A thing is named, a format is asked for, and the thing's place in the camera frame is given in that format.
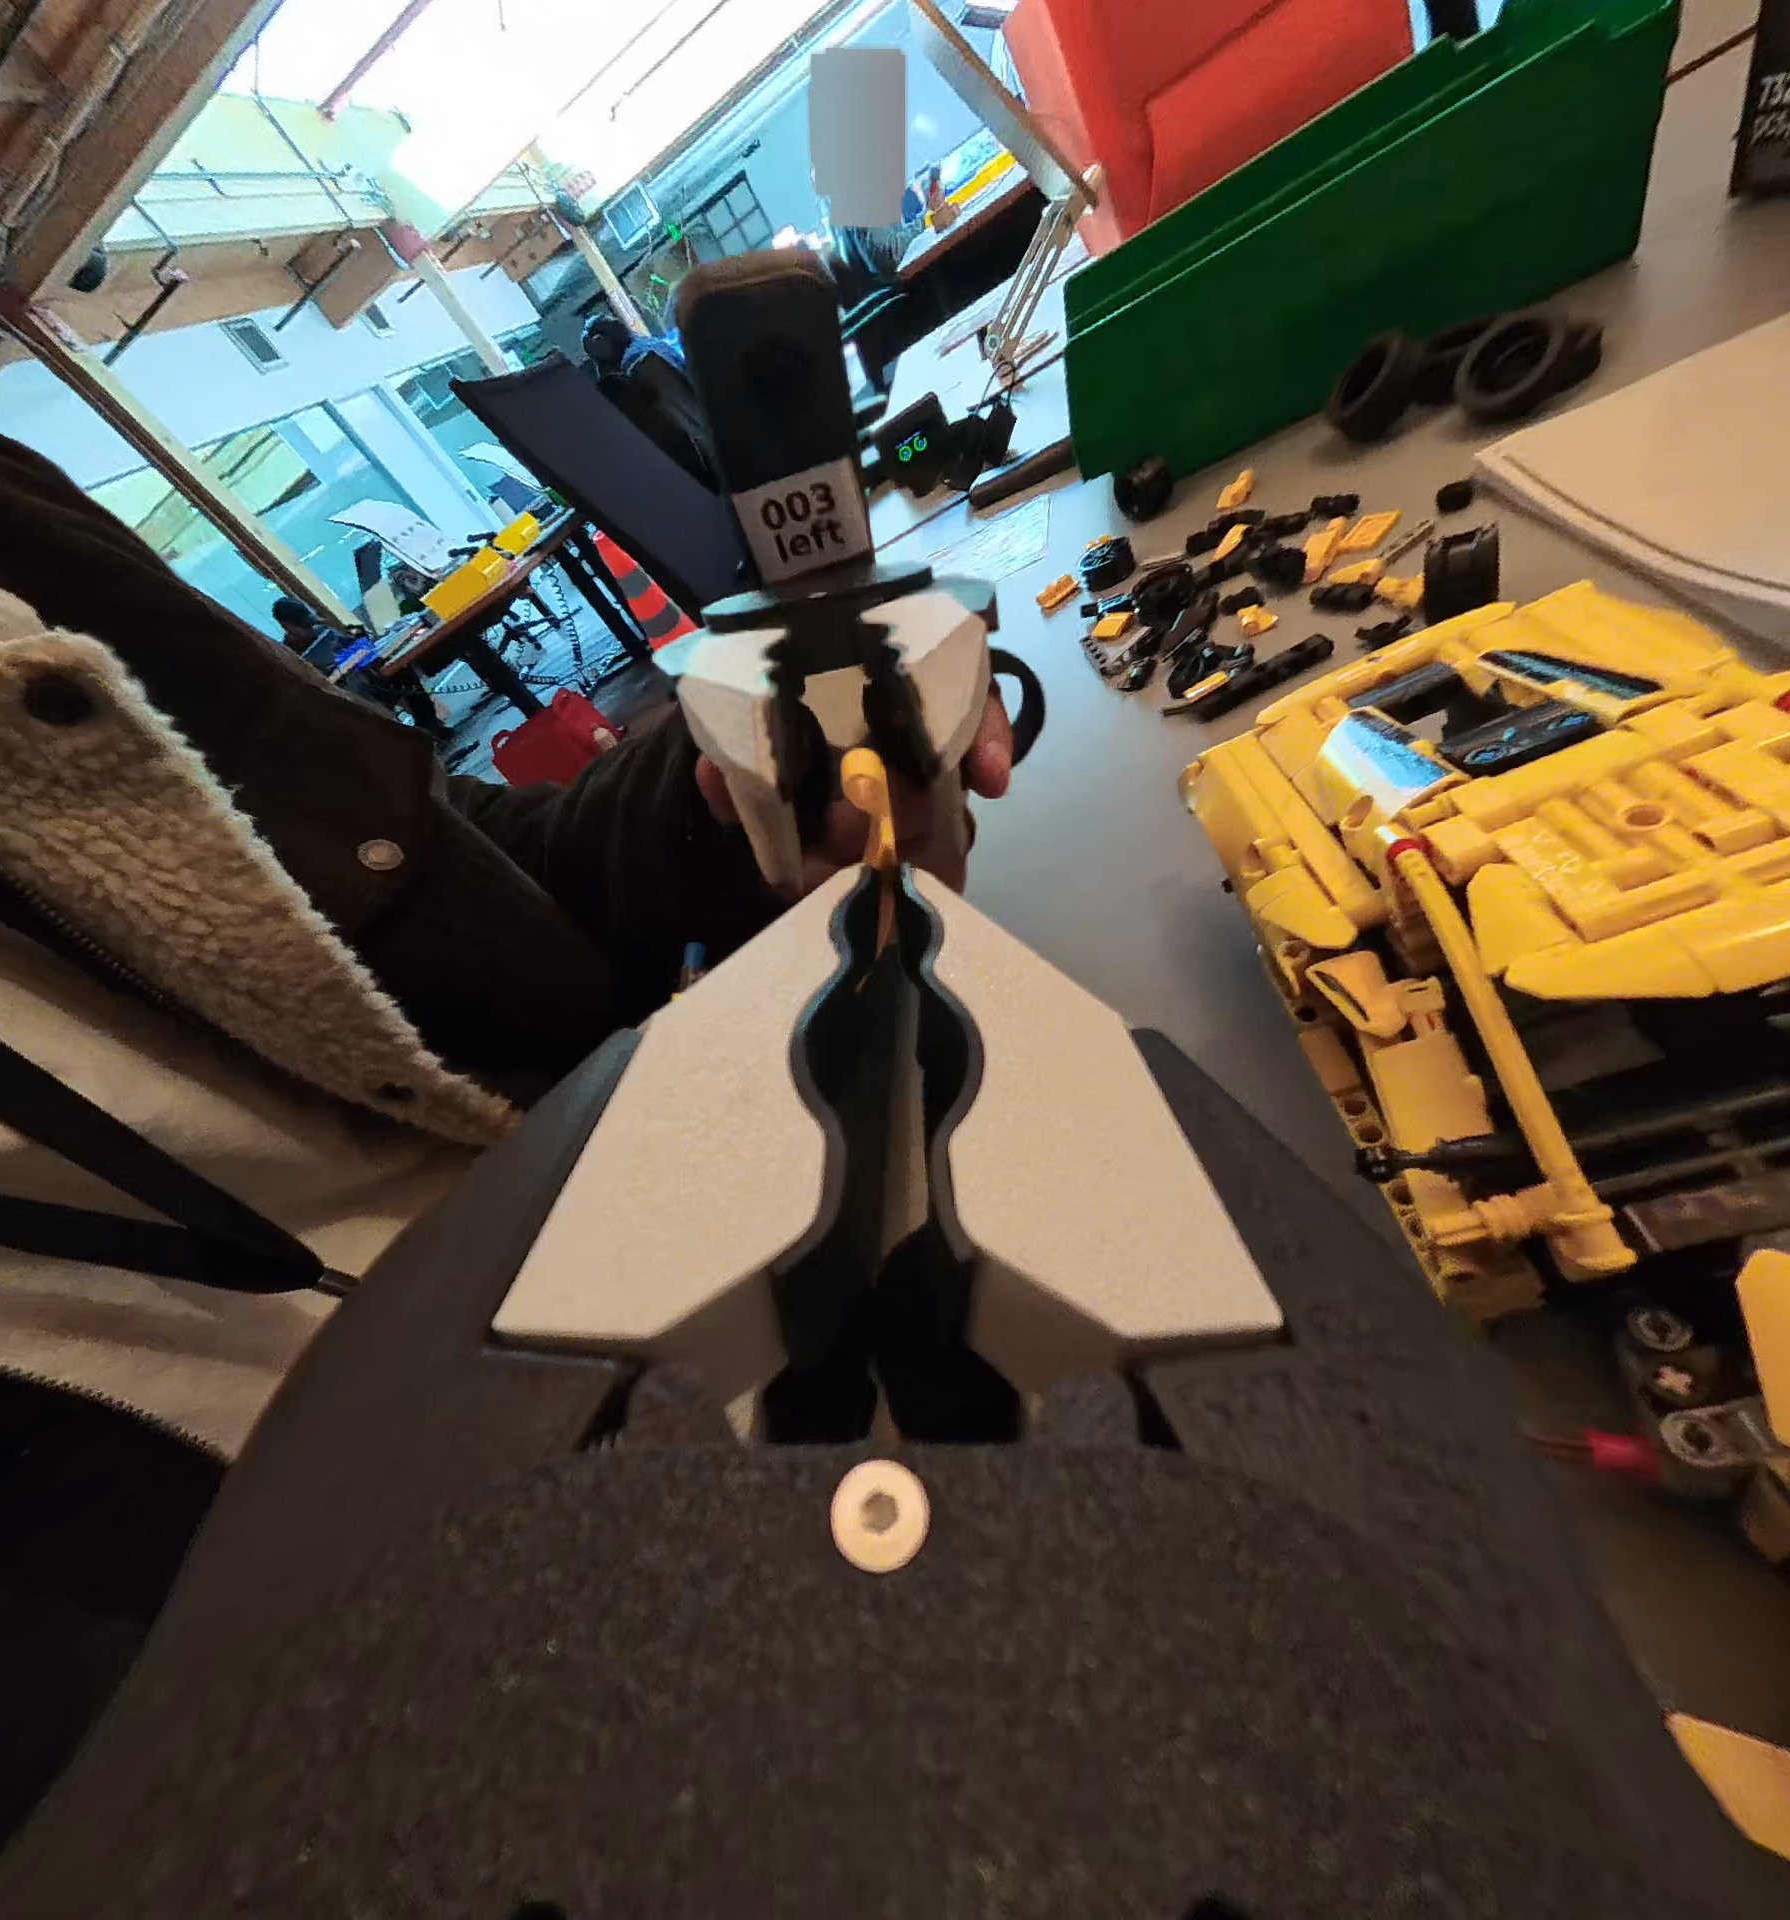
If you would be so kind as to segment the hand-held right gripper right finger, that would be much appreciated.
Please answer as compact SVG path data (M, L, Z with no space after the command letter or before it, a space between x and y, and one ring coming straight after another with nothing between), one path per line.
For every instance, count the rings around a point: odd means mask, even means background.
M1131 1028L907 876L907 1430L1284 1327Z

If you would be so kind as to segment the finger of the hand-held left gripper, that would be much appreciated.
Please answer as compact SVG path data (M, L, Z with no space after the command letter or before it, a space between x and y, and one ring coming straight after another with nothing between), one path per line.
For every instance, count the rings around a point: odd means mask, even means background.
M773 889L803 889L836 787L833 748L806 701L809 670L781 654L791 648L786 629L700 630L685 644L676 678L695 747Z
M938 784L961 766L988 707L984 616L949 592L867 606L853 639L861 740L896 784Z

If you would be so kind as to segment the yellow curved flexible rod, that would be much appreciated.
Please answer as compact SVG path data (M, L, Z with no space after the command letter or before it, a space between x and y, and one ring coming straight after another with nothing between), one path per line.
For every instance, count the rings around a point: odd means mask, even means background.
M871 747L856 747L839 762L842 797L861 826L860 881L837 915L845 986L861 995L883 960L899 949L903 862L893 811L890 775Z

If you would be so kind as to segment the yellow toy brick car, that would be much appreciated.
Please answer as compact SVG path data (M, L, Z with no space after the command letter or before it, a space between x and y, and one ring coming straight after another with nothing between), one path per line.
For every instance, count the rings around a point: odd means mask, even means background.
M1779 1580L1744 1683L1658 1679L1790 1869L1790 668L1590 582L1324 637L1177 794L1427 1286L1571 1488Z

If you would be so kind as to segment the instruction booklet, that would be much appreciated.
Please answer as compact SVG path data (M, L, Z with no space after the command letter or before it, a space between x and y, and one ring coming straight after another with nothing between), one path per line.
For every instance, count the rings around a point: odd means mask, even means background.
M1790 313L1511 430L1483 483L1790 649Z

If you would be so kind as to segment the grey desk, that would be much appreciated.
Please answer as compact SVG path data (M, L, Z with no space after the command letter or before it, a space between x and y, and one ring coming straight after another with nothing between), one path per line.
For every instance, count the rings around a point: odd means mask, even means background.
M1790 204L1731 205L1721 188L1695 198L1692 176L1658 153L1636 260L1559 301L1604 325L1607 359L1588 383L1599 395L1790 311ZM1494 438L1453 409L1414 415L1375 445L1350 445L1320 418L1271 438L1217 474L1183 485L1173 512L1131 528L1138 553L1180 543L1214 513L1219 485L1251 466L1269 512L1315 493L1358 493L1398 510L1402 531L1428 516L1436 491L1472 470ZM1075 639L1075 611L1043 619L1037 586L1105 531L1110 483L1059 483L1028 493L1052 502L1048 561L1006 577L1005 644L1032 661L1050 690L1050 726L1002 804L978 807L973 900L1134 1025L1156 1026L1209 1069L1253 1117L1290 1145L1326 1183L1391 1241L1370 1187L1349 1169L1340 1121L1324 1113L1296 1056L1290 1020L1273 991L1243 910L1221 891L1219 858L1177 797L1177 775L1199 744L1242 728L1159 717L1159 684L1107 690ZM1666 605L1618 566L1602 571L1568 536L1484 495L1458 525L1494 519L1502 577L1536 595L1579 577L1643 605ZM1632 1401L1601 1325L1579 1309L1544 1309L1484 1332L1514 1381L1514 1406L1542 1437L1570 1426L1629 1426ZM1536 1460L1562 1488L1592 1544L1592 1568L1643 1676L1668 1705L1772 1741L1790 1735L1790 1577L1761 1565L1733 1519L1672 1494L1623 1488L1581 1467Z

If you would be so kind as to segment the person's left hand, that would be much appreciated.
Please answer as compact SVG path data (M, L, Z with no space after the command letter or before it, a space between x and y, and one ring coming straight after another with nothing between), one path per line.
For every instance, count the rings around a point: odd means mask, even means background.
M860 863L867 822L860 809L849 804L830 775L826 809L817 830L803 830L800 866L794 878L770 881L761 875L754 851L747 841L738 807L729 794L724 766L707 755L693 762L693 782L716 825L716 837L725 843L722 866L734 885L750 893L761 891L773 899L794 903L829 881L842 869ZM890 818L902 858L926 870L947 887L964 887L967 859L975 840L975 800L999 800L1012 782L1012 722L1002 699L1002 686L990 682L979 724L961 756L952 789L911 789L902 782L888 784Z

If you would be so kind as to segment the clear plastic packet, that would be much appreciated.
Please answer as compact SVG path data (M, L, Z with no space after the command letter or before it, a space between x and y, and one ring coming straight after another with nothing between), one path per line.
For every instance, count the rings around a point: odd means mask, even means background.
M1040 495L982 521L938 564L957 577L997 584L1043 561L1050 546L1052 495Z

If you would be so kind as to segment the orange traffic cone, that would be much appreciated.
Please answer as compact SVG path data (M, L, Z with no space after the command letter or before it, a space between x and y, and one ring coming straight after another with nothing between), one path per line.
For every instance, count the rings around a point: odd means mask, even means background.
M596 528L592 543L598 563L618 589L618 597L652 654L697 630L688 613L617 540Z

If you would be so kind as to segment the black device with green lights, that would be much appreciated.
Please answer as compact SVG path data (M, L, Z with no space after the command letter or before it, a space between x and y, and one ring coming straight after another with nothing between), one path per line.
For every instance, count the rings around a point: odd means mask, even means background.
M967 493L1011 458L1016 415L1005 395L951 416L942 400L923 400L887 415L867 439L861 478L867 493L895 489L911 498Z

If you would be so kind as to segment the red bag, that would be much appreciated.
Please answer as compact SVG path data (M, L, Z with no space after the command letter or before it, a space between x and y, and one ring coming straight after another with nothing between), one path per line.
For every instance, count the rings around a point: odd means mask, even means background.
M592 699L562 686L540 712L490 742L498 778L512 787L567 785L626 738Z

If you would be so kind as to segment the black slanted board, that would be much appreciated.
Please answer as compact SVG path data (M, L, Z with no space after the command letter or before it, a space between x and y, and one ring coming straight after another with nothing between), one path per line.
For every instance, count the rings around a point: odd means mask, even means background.
M608 533L691 616L756 584L725 500L562 355L456 378L451 393L547 489Z

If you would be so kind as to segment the pile of black yellow bricks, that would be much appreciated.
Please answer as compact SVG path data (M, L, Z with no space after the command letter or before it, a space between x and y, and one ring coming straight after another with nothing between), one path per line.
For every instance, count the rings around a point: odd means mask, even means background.
M1152 693L1161 716L1212 722L1331 661L1424 630L1420 564L1431 540L1487 524L1471 483L1436 493L1427 516L1315 493L1275 510L1251 467L1171 549L1141 553L1098 533L1037 594L1069 619L1098 682Z

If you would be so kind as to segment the dark fleece-lined jacket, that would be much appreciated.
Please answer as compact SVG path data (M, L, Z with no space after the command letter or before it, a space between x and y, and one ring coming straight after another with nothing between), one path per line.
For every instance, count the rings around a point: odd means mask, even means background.
M592 1050L510 1085L422 1035L451 882L500 903L519 882L450 778L0 434L2 926L477 1152ZM0 1377L0 1851L131 1664L235 1456Z

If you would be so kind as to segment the green plastic bin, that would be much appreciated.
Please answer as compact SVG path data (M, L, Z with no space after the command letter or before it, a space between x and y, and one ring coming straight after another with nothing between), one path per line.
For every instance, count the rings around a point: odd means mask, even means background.
M1318 413L1353 357L1530 308L1640 238L1675 1L1505 3L1075 273L1085 478L1177 476Z

